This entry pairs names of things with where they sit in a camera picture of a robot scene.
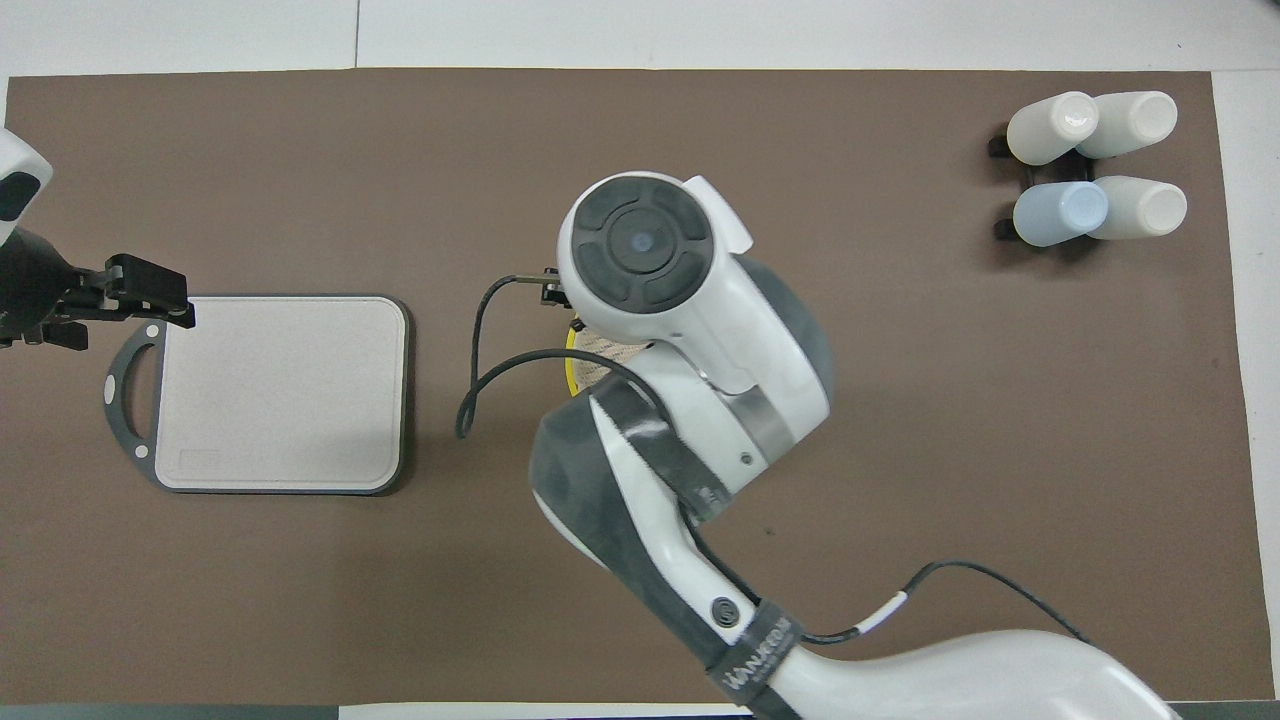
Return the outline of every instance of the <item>black tape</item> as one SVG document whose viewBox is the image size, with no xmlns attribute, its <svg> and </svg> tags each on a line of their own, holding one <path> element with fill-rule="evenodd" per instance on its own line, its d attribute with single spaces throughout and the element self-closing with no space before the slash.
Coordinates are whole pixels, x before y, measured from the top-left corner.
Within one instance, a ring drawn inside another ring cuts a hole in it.
<svg viewBox="0 0 1280 720">
<path fill-rule="evenodd" d="M 698 657 L 724 653 L 724 639 L 667 583 L 645 551 L 596 433 L 588 393 L 543 416 L 529 480 L 552 514 Z"/>
<path fill-rule="evenodd" d="M 751 624 L 710 667 L 707 676 L 737 705 L 751 705 L 778 665 L 800 642 L 804 628 L 785 610 L 762 600 Z"/>
<path fill-rule="evenodd" d="M 764 688 L 764 692 L 755 696 L 748 708 L 755 720 L 800 720 L 800 715 L 794 707 L 782 700 L 782 696 L 773 688 Z"/>
<path fill-rule="evenodd" d="M 696 452 L 676 436 L 648 401 L 623 378 L 609 375 L 591 386 L 591 396 L 617 424 L 622 437 L 680 501 L 705 523 L 728 507 L 733 495 Z"/>
</svg>

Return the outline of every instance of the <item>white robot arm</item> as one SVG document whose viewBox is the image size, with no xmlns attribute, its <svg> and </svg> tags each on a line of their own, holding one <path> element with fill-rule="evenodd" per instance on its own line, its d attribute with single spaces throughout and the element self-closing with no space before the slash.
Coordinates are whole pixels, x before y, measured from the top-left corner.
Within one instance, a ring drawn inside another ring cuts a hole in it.
<svg viewBox="0 0 1280 720">
<path fill-rule="evenodd" d="M 552 524 L 627 585 L 735 703 L 768 719 L 1170 720 L 1129 670 L 1079 641 L 984 633 L 873 661 L 799 647 L 800 623 L 753 602 L 701 553 L 719 514 L 829 413 L 822 329 L 764 265 L 703 178 L 625 173 L 589 188 L 561 229 L 561 283 L 582 322 L 649 342 L 548 414 L 530 482 Z"/>
<path fill-rule="evenodd" d="M 49 160 L 17 135 L 0 128 L 0 247 L 52 177 Z"/>
</svg>

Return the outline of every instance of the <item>cutting board handle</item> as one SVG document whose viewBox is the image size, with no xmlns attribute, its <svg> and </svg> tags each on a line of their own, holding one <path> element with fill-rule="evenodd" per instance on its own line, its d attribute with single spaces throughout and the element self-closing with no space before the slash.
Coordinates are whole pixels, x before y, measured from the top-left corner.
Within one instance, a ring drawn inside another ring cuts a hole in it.
<svg viewBox="0 0 1280 720">
<path fill-rule="evenodd" d="M 155 347 L 161 355 L 164 354 L 164 340 L 165 340 L 166 327 L 165 323 L 160 322 L 147 322 L 137 329 L 129 340 L 124 342 L 124 346 L 119 352 L 115 354 L 115 359 L 111 360 L 111 366 L 106 372 L 106 380 L 102 383 L 102 402 L 106 409 L 106 424 L 111 428 L 111 434 L 115 436 L 115 442 L 119 443 L 120 450 L 138 466 L 142 473 L 148 478 L 155 478 L 155 448 L 156 438 L 143 438 L 140 437 L 133 427 L 129 424 L 128 415 L 124 411 L 124 398 L 128 396 L 128 388 L 125 383 L 129 378 L 129 368 L 137 363 L 142 351 L 147 347 Z M 152 404 L 152 413 L 159 413 L 160 409 L 160 378 L 156 378 L 156 398 Z M 159 423 L 151 423 L 152 428 L 159 428 Z"/>
</svg>

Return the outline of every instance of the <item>yellow object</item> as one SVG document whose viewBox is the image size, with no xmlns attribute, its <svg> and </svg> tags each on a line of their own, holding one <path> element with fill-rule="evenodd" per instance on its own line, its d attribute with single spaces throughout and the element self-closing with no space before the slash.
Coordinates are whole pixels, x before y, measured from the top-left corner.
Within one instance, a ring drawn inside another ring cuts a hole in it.
<svg viewBox="0 0 1280 720">
<path fill-rule="evenodd" d="M 575 337 L 577 337 L 577 332 L 573 329 L 573 325 L 570 325 L 568 327 L 568 337 L 564 338 L 564 348 L 566 350 L 573 350 L 573 338 Z M 571 396 L 577 395 L 580 392 L 580 388 L 577 387 L 577 380 L 573 379 L 573 359 L 572 357 L 566 357 L 564 359 L 564 379 L 568 380 L 568 393 Z"/>
</svg>

